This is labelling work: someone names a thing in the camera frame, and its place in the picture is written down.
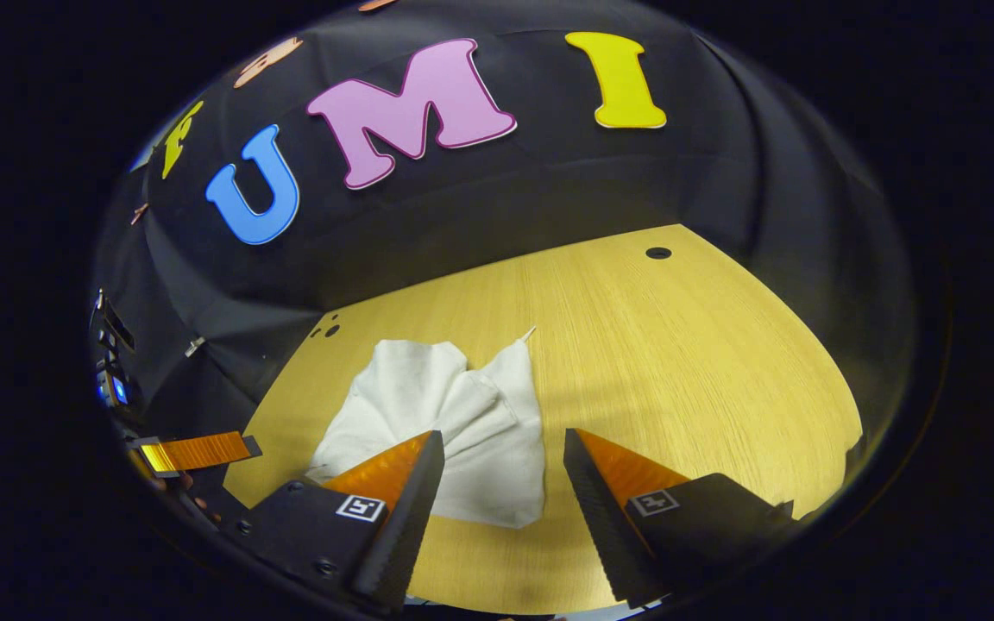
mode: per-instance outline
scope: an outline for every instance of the blue letter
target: blue letter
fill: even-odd
[[[248,200],[236,187],[236,166],[232,164],[218,170],[205,188],[206,199],[217,205],[225,223],[246,244],[268,243],[281,235],[293,222],[293,216],[297,215],[297,181],[293,180],[291,169],[283,154],[279,153],[279,146],[275,145],[278,134],[279,126],[264,127],[244,145],[240,153],[241,157],[252,160],[260,167],[260,173],[271,187],[275,198],[266,211],[255,213],[248,206]]]

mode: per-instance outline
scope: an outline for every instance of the white towel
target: white towel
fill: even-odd
[[[379,342],[307,476],[325,483],[438,429],[445,461],[433,514],[508,528],[536,522],[544,511],[544,444],[525,345],[531,334],[477,370],[466,370],[466,356],[449,342]]]

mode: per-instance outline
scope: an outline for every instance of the wooden table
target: wooden table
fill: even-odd
[[[648,258],[654,247],[673,255]],[[230,465],[225,487],[252,506],[301,475],[381,339],[450,341],[474,368],[531,326],[544,517],[506,530],[431,516],[413,596],[513,614],[615,604],[563,468],[569,427],[689,477],[725,473],[766,502],[794,500],[797,517],[839,490],[861,434],[839,369],[776,295],[679,224],[502,260],[324,315],[245,431],[263,456]]]

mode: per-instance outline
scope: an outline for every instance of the table surface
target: table surface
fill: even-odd
[[[647,248],[669,248],[668,259]],[[339,326],[328,336],[332,326]],[[431,516],[409,593],[512,614],[615,605],[563,468],[577,427],[689,477],[721,472],[794,515],[839,490],[861,425],[831,356],[764,285],[680,224],[429,280],[324,315],[229,466],[246,506],[308,468],[381,339],[453,342],[470,368],[528,339],[547,453],[544,517],[521,530]]]

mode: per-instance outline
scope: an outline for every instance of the letter m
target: letter m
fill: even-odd
[[[366,188],[393,173],[394,160],[375,152],[369,134],[414,159],[425,157],[429,106],[435,107],[441,147],[457,149],[492,141],[516,129],[516,118],[498,110],[474,67],[473,39],[425,47],[409,59],[401,94],[348,79],[309,102],[323,116],[343,150],[349,170],[343,182]]]

